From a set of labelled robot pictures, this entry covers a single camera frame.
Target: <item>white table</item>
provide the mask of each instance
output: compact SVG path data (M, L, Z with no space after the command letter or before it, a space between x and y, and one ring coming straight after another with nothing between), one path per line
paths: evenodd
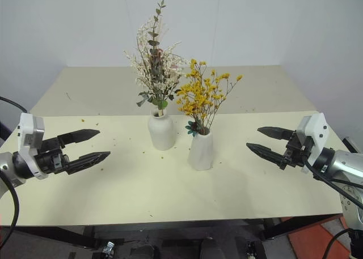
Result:
M148 116L45 117L45 138L93 128L93 139L64 150L70 159L93 151L111 151L105 161L74 175L30 179L16 189L21 213L18 225L64 226L186 220L252 219L340 213L339 195L312 175L285 171L252 153L246 142L283 153L286 141L270 139L256 129L293 129L313 112L220 114L213 126L213 168L195 171L187 164L191 135L185 116L173 116L175 147L153 148ZM327 147L343 149L331 132ZM15 133L1 151L16 149ZM10 224L12 200L0 201L2 224Z
M216 70L230 73L233 79L244 75L218 113L316 110L281 66L232 66ZM138 96L141 89L135 78L131 67L65 68L31 112L38 116L149 115L150 104L136 106L141 100ZM169 101L168 113L182 114L175 101Z
M329 187L301 173L299 168L281 171L245 145L260 143L283 153L285 141L270 139L256 129L267 125L295 129L304 115L314 113L315 107L283 69L216 69L219 73L230 72L232 77L244 74L244 78L215 119L216 157L208 171L194 171L186 162L191 136L184 128L185 116L173 116L179 132L176 148L160 152L152 147L146 127L150 106L136 106L140 89L134 84L135 76L129 67L64 69L31 110L45 116L45 138L77 129L99 129L101 134L87 142L68 145L65 152L71 159L94 151L111 151L111 155L86 171L71 176L50 175L43 181L30 179L18 187L18 225L146 226L158 222L340 213L339 196ZM168 106L168 113L180 114L175 102ZM333 132L327 146L344 148ZM0 152L16 149L12 134ZM2 224L10 224L9 194L0 201L0 215ZM88 240L77 244L94 247L94 239Z

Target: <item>white wall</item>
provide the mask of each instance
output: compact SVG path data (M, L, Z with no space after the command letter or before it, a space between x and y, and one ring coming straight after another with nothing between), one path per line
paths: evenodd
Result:
M0 95L31 109L65 66L127 66L160 0L1 0ZM279 64L305 0L166 0L165 44L211 65ZM9 127L18 111L0 104Z
M363 148L363 0L309 0L282 65L338 135Z
M31 109L66 66L126 66L160 0L0 0L0 95ZM363 145L363 0L166 0L165 44L214 66L283 63L342 137ZM13 128L18 111L0 103Z

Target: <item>robotic arm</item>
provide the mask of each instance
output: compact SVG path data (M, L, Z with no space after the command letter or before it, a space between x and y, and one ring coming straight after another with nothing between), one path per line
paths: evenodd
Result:
M102 162L110 152L94 152L70 162L62 149L69 143L86 141L97 134L98 130L83 129L43 141L43 119L22 113L18 126L18 151L13 154L0 153L0 170L13 187L24 184L26 179L32 177L42 180L50 173L76 173ZM0 181L0 198L6 191L8 187Z
M351 229L351 256L363 258L363 154L325 148L329 132L324 114L306 116L295 131L263 127L259 132L288 143L283 155L270 148L247 143L247 147L261 158L277 164L309 170L320 180L340 193L343 215Z

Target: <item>flower vase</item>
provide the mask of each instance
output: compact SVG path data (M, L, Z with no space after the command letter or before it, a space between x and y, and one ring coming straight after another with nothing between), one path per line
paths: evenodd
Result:
M158 109L152 109L148 127L151 141L157 150L168 150L175 144L174 125L166 109L161 116Z
M195 170L207 170L213 161L213 137L212 132L207 135L197 133L193 137L188 163Z

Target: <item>black table frame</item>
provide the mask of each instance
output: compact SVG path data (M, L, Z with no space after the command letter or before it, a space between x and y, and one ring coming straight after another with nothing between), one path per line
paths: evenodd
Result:
M102 227L112 228L113 226L123 226L125 230L154 230L166 228L186 228L186 227L212 227L223 226L228 223L229 225L251 225L263 224L264 230L260 233L262 241L266 239L273 239L278 236L286 235L288 233L297 232L305 228L312 227L317 224L322 224L330 220L340 218L342 214L327 214L327 215L312 215L312 216L297 216L292 217L277 225L273 224L272 219L236 219L236 220L202 220L190 222L158 222L158 223L142 223L142 224L123 224L123 225L106 225ZM97 226L86 226L83 234L75 233L60 227L54 226L16 226L15 231L27 233L30 235L40 236L47 239L61 241L71 245L88 248L98 249L101 245L112 241L111 239L99 239L95 237L95 228ZM123 239L113 240L116 244L122 244Z

